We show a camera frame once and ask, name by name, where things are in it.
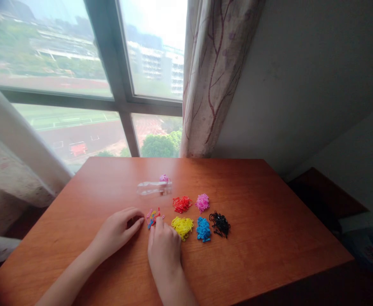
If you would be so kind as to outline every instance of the white curtain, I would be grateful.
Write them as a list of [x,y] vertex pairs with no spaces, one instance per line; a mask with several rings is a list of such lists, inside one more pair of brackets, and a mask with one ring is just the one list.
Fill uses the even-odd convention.
[[181,157],[210,157],[265,0],[189,0]]
[[[29,206],[48,206],[71,172],[0,93],[0,236]],[[0,245],[14,240],[0,238]]]

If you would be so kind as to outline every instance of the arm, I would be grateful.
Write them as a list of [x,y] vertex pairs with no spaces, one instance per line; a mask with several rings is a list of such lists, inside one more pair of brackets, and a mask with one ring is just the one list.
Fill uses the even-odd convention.
[[[137,220],[129,227],[129,223],[135,219]],[[94,270],[125,245],[143,221],[143,213],[134,207],[110,216],[87,249],[59,276],[38,301],[37,306],[71,305]]]
[[198,305],[181,266],[181,238],[161,218],[150,230],[148,261],[164,306]]

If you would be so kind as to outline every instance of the patterned curtain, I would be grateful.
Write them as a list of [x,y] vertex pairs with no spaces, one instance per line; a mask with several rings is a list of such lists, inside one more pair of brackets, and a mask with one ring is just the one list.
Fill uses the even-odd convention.
[[265,0],[189,0],[181,157],[210,157]]

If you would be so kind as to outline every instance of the sky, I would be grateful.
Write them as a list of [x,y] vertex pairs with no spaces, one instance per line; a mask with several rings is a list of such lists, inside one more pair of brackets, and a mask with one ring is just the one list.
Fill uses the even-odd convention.
[[[75,16],[88,18],[83,0],[19,0],[37,19],[62,19],[76,23]],[[124,24],[161,37],[165,45],[184,50],[187,0],[119,0]]]

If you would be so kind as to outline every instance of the hand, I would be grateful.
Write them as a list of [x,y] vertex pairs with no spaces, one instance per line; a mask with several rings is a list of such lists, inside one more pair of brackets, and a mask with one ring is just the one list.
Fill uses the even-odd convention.
[[103,223],[86,251],[99,263],[105,261],[130,240],[143,222],[144,214],[135,207],[114,213]]
[[161,217],[156,219],[155,227],[150,229],[148,261],[158,292],[171,283],[178,273],[183,273],[181,237]]

